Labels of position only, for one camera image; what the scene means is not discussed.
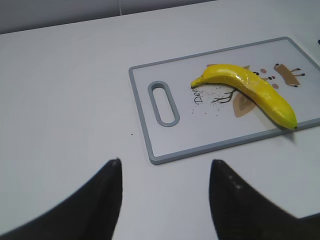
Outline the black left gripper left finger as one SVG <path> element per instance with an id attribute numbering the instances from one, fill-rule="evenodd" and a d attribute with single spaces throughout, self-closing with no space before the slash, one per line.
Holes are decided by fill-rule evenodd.
<path id="1" fill-rule="evenodd" d="M 34 220 L 0 236 L 2 240 L 110 240 L 123 200 L 119 158 L 109 160 L 70 197 Z"/>

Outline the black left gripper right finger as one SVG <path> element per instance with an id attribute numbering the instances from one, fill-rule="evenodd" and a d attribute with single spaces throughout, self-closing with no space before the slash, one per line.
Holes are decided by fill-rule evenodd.
<path id="1" fill-rule="evenodd" d="M 208 198 L 220 240 L 318 240 L 319 214 L 296 218 L 260 194 L 225 161 L 211 164 Z"/>

